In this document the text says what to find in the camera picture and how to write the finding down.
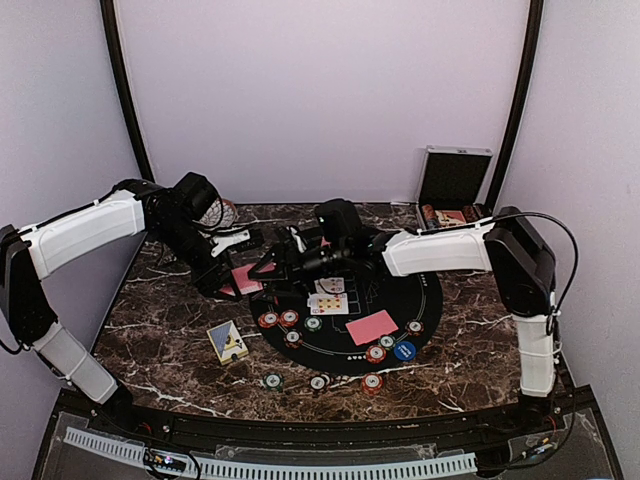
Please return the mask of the red playing card deck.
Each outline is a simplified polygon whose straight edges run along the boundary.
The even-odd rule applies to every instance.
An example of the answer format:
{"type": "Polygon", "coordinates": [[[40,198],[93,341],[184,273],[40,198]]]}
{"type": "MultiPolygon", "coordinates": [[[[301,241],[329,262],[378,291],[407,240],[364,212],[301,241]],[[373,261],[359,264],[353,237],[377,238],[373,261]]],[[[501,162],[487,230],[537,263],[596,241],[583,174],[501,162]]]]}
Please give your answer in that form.
{"type": "Polygon", "coordinates": [[[264,289],[264,283],[258,280],[251,280],[248,276],[249,271],[254,266],[254,263],[249,263],[232,270],[233,279],[239,290],[238,293],[233,290],[230,284],[227,284],[219,290],[219,294],[237,297],[262,291],[264,289]]]}

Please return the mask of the red card mat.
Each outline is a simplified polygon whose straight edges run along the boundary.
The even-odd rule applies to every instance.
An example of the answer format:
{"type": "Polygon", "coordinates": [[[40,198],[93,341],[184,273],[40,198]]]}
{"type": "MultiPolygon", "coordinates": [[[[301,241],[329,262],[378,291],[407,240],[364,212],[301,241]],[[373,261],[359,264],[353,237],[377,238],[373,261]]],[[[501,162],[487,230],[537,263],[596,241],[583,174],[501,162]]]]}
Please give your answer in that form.
{"type": "Polygon", "coordinates": [[[398,326],[386,310],[350,321],[346,329],[356,346],[378,340],[398,330],[398,326]]]}

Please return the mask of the green poker chip stack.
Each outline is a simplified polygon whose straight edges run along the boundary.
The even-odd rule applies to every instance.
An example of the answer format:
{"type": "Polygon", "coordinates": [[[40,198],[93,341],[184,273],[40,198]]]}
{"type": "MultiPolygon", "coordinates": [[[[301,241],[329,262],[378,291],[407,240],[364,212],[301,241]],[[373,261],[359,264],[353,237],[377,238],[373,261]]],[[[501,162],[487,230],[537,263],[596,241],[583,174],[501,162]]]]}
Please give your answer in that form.
{"type": "Polygon", "coordinates": [[[263,383],[267,390],[281,392],[284,386],[284,379],[280,374],[268,373],[264,376],[263,383]]]}

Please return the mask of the brown poker chip stack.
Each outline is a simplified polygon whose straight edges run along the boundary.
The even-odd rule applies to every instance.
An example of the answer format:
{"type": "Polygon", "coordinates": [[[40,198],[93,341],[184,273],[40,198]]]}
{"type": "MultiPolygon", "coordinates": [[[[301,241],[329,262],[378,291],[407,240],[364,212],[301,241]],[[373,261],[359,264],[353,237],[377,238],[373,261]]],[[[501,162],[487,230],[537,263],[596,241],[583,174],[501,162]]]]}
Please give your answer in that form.
{"type": "Polygon", "coordinates": [[[309,379],[309,387],[314,392],[323,392],[329,387],[330,382],[331,378],[328,375],[314,375],[309,379]]]}

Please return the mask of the blue small blind button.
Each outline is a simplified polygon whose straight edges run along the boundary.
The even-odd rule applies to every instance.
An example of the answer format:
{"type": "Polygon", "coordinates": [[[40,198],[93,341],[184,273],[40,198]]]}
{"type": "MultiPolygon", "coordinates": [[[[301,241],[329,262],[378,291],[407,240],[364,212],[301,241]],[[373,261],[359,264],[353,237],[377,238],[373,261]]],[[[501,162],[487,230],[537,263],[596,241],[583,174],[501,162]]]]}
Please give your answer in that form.
{"type": "Polygon", "coordinates": [[[393,353],[398,360],[409,362],[416,357],[417,348],[410,341],[400,341],[394,346],[393,353]]]}

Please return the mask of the red poker chip stack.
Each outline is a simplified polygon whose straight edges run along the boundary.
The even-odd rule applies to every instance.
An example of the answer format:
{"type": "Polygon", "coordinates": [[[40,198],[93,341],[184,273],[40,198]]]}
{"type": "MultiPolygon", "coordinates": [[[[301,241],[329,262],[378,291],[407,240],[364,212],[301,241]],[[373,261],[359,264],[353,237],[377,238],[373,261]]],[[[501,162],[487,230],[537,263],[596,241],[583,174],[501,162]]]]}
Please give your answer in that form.
{"type": "Polygon", "coordinates": [[[378,394],[384,386],[384,380],[377,373],[368,373],[361,379],[361,390],[368,395],[378,394]]]}

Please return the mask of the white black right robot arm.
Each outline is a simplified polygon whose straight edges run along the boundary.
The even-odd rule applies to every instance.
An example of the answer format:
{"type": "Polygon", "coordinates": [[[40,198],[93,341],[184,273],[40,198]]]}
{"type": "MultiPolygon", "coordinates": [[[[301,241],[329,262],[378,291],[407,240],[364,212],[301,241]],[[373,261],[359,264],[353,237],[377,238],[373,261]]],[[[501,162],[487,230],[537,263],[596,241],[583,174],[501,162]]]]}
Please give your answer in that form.
{"type": "Polygon", "coordinates": [[[444,271],[485,271],[516,322],[520,391],[546,397],[554,386],[557,356],[556,258],[529,222],[529,213],[505,207],[495,217],[434,230],[380,230],[361,221],[355,205],[333,199],[314,210],[321,241],[293,227],[249,270],[269,297],[311,292],[322,278],[358,274],[408,277],[444,271]]]}

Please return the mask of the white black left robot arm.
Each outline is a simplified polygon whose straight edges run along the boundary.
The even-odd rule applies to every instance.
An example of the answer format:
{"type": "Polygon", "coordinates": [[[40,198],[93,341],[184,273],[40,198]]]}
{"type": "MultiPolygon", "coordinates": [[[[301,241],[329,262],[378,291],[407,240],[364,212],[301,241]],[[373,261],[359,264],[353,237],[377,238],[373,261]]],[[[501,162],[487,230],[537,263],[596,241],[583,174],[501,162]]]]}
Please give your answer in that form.
{"type": "Polygon", "coordinates": [[[214,297],[231,280],[231,269],[199,222],[218,198],[209,180],[196,173],[172,187],[126,179],[105,196],[47,221],[4,226],[1,311],[18,345],[35,351],[90,401],[111,402],[121,383],[61,323],[45,283],[106,246],[148,233],[189,267],[201,295],[214,297]]]}

